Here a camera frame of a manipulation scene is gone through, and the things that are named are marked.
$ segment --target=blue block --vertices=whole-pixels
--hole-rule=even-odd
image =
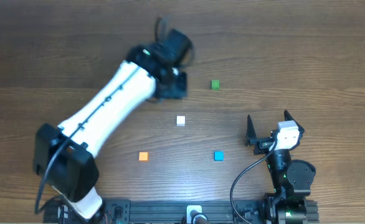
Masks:
[[[224,160],[224,153],[220,151],[214,152],[214,160],[215,161],[223,161]]]

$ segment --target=small block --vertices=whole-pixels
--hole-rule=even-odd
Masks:
[[[177,116],[177,126],[185,126],[185,116]]]
[[[147,162],[148,161],[148,152],[140,152],[138,156],[139,161]]]
[[[224,153],[221,151],[214,152],[214,160],[215,161],[223,161],[224,160]]]
[[[212,90],[220,90],[220,80],[212,80]]]

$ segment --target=green block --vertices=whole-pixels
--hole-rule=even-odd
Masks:
[[[212,90],[220,90],[220,80],[212,80]]]

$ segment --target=white cube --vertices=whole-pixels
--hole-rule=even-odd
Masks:
[[[177,116],[177,126],[185,126],[185,116]]]

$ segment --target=orange cube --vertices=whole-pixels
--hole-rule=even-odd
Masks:
[[[141,162],[147,162],[148,161],[148,152],[140,152],[138,156],[138,160]]]

